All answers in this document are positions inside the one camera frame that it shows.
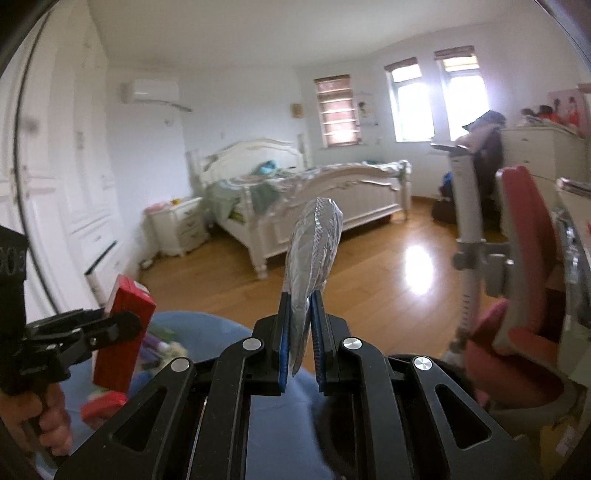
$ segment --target silver screw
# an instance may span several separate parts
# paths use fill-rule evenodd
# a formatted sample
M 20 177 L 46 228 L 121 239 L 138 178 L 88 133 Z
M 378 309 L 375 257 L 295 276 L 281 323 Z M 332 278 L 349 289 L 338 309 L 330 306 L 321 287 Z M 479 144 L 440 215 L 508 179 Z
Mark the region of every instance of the silver screw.
M 173 372 L 184 372 L 190 366 L 191 364 L 186 358 L 177 358 L 170 364 L 170 368 L 173 369 Z
M 414 366 L 419 370 L 431 370 L 433 362 L 431 362 L 426 356 L 418 356 L 414 359 Z
M 343 346 L 347 350 L 358 350 L 361 348 L 361 345 L 363 345 L 361 340 L 355 337 L 348 337 L 345 340 L 343 340 Z
M 262 345 L 262 342 L 258 338 L 250 337 L 242 342 L 242 348 L 244 350 L 253 351 L 258 350 Z

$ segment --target blue pillow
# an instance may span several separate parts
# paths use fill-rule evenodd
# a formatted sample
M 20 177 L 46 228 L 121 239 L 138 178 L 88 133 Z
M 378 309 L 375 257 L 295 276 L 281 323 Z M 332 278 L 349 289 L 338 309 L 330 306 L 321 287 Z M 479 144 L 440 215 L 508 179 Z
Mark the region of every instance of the blue pillow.
M 277 170 L 277 162 L 275 160 L 268 160 L 263 163 L 259 163 L 256 168 L 251 172 L 251 175 L 259 175 L 265 177 L 272 175 Z

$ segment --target bed headboard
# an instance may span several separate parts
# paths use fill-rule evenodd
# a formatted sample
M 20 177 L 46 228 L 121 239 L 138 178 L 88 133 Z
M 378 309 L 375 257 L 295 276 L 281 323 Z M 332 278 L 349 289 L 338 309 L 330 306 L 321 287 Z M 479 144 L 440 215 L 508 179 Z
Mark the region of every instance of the bed headboard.
M 275 160 L 279 168 L 294 171 L 306 169 L 300 152 L 290 142 L 260 138 L 238 142 L 200 161 L 200 178 L 204 186 L 218 180 L 247 175 L 264 161 Z

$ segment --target pink chair backrest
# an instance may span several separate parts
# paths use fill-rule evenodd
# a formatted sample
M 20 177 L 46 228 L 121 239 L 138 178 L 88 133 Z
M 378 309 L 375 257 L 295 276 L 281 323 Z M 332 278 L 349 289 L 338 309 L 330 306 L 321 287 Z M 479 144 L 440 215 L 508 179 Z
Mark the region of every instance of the pink chair backrest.
M 497 176 L 514 269 L 507 313 L 493 347 L 508 354 L 512 349 L 507 331 L 524 327 L 538 333 L 543 326 L 545 284 L 556 263 L 556 240 L 550 215 L 528 170 L 504 168 Z

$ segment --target air conditioner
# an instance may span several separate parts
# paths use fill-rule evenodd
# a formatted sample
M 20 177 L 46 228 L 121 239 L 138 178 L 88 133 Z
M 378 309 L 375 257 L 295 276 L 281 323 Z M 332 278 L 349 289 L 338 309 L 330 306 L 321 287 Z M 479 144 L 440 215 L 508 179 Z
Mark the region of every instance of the air conditioner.
M 192 112 L 190 108 L 177 103 L 180 93 L 176 80 L 137 79 L 127 85 L 125 93 L 127 103 L 156 103 Z

